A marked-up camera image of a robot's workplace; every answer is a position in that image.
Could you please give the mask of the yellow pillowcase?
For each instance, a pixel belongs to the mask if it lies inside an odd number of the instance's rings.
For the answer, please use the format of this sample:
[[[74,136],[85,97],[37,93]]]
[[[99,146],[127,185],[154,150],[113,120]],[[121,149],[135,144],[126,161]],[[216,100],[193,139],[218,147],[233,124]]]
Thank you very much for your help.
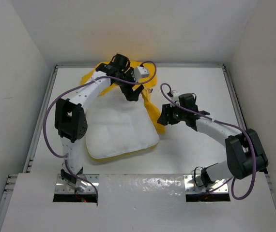
[[[154,74],[155,67],[154,67],[154,64],[152,64],[150,61],[145,61],[145,62],[132,61],[132,64],[130,65],[130,67],[136,68],[138,66],[144,66],[145,63],[149,63],[149,64],[146,64],[146,68],[151,70],[151,74]],[[94,72],[95,72],[95,69],[93,69],[88,74],[84,75],[81,78],[80,85],[85,84],[91,78]],[[164,126],[157,123],[157,120],[160,116],[160,111],[153,103],[151,103],[151,93],[152,93],[153,87],[155,87],[156,84],[157,84],[157,76],[155,75],[151,81],[148,81],[148,83],[143,84],[144,90],[142,90],[141,96],[143,98],[144,107],[146,108],[148,115],[156,131],[158,133],[165,133]],[[105,95],[106,93],[114,89],[116,86],[117,86],[116,84],[112,84],[110,87],[103,90],[103,92],[99,96]]]

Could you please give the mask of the white pillow yellow border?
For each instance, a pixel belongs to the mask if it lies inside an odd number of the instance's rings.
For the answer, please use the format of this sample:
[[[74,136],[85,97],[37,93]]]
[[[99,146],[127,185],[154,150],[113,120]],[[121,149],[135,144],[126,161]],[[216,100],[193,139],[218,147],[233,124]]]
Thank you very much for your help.
[[[144,107],[143,98],[127,101],[119,87],[99,96],[86,112],[85,144],[94,160],[133,154],[159,143],[159,134]]]

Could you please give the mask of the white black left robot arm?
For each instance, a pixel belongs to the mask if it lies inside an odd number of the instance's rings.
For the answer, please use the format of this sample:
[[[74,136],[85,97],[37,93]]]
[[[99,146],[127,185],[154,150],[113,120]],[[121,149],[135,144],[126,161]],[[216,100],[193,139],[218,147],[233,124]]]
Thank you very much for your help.
[[[94,70],[87,86],[82,87],[74,96],[59,99],[55,108],[55,128],[62,142],[64,162],[61,177],[72,185],[77,183],[78,175],[82,174],[80,164],[82,156],[82,138],[87,132],[88,123],[85,117],[91,103],[112,84],[120,86],[128,101],[137,101],[144,89],[139,85],[133,89],[133,84],[149,76],[150,72],[140,64],[133,68],[127,57],[116,54],[108,63],[100,63]]]

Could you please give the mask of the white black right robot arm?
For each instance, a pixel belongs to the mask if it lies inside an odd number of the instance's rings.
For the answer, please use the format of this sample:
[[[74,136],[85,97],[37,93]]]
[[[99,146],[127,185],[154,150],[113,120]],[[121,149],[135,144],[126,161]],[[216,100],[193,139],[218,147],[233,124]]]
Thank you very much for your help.
[[[199,111],[196,96],[192,93],[167,93],[168,104],[162,106],[157,122],[163,126],[184,122],[191,129],[206,134],[226,150],[226,160],[205,167],[197,177],[197,187],[209,187],[224,178],[243,179],[253,172],[266,169],[269,164],[257,132],[253,129],[239,130],[234,125],[217,123],[206,111]]]

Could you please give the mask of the white front cover board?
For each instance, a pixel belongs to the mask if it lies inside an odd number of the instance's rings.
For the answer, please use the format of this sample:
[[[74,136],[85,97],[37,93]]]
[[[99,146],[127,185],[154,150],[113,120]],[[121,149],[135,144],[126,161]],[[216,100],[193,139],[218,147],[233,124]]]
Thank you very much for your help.
[[[264,174],[242,201],[187,202],[181,175],[100,175],[98,203],[56,203],[55,178],[20,174],[4,232],[276,232]]]

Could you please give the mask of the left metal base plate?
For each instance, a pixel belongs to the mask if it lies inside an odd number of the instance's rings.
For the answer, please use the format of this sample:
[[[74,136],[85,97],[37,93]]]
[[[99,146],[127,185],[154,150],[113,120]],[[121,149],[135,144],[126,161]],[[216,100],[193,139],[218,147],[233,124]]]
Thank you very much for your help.
[[[87,179],[91,182],[96,188],[99,186],[99,175],[98,174],[82,174],[83,179]],[[67,181],[65,178],[61,177],[58,174],[56,185],[55,185],[55,194],[96,194],[94,187],[86,181],[77,180],[75,184]]]

